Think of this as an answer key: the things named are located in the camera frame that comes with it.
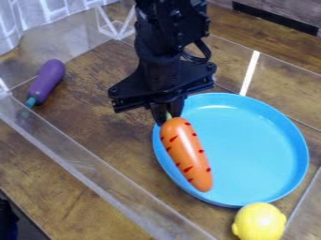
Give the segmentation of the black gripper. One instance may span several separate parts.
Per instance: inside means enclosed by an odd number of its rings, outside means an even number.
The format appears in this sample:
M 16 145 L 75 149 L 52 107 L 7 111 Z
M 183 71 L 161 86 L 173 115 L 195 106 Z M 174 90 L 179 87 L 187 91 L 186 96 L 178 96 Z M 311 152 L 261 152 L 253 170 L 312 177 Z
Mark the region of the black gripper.
M 169 62 L 139 61 L 133 74 L 109 90 L 111 106 L 117 113 L 135 108 L 150 108 L 158 126 L 171 117 L 179 117 L 187 95 L 212 89 L 213 62 L 197 64 L 174 57 Z

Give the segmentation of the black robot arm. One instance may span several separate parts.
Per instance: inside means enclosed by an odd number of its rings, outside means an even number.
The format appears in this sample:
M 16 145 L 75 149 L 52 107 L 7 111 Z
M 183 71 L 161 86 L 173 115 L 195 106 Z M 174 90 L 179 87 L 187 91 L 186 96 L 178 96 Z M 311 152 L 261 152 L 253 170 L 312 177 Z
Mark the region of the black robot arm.
M 109 90 L 121 113 L 146 108 L 158 125 L 182 114 L 193 93 L 214 87 L 217 65 L 202 38 L 210 35 L 206 0 L 135 0 L 138 67 Z

